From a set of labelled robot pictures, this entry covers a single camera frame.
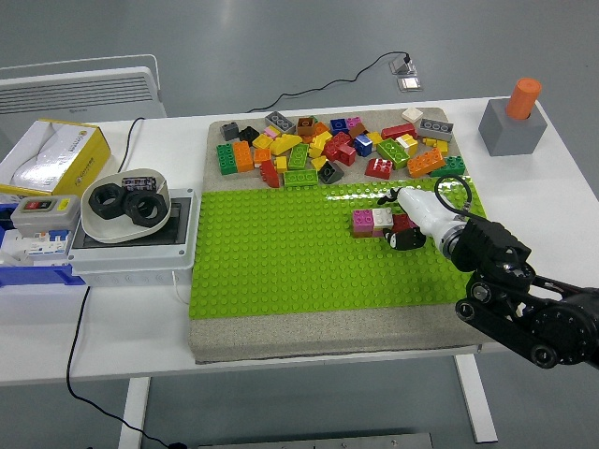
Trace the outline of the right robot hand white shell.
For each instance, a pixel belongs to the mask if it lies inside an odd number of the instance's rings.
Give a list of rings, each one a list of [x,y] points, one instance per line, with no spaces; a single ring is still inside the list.
[[[426,237],[432,237],[436,248],[449,258],[458,242],[465,222],[458,219],[456,212],[448,210],[441,196],[434,192],[415,188],[391,188],[377,201],[378,205],[397,201],[410,220]]]

